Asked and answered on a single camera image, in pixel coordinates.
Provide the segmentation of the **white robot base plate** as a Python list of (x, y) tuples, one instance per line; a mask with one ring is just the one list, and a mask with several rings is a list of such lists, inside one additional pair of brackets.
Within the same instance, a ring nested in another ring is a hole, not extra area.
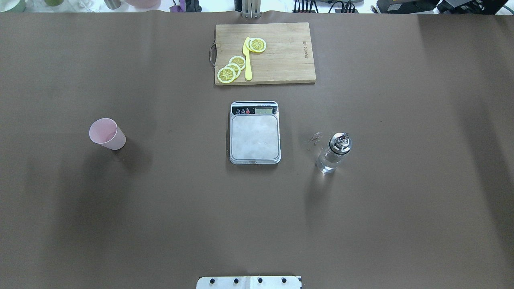
[(201, 277), (197, 289), (302, 289), (299, 276), (214, 276)]

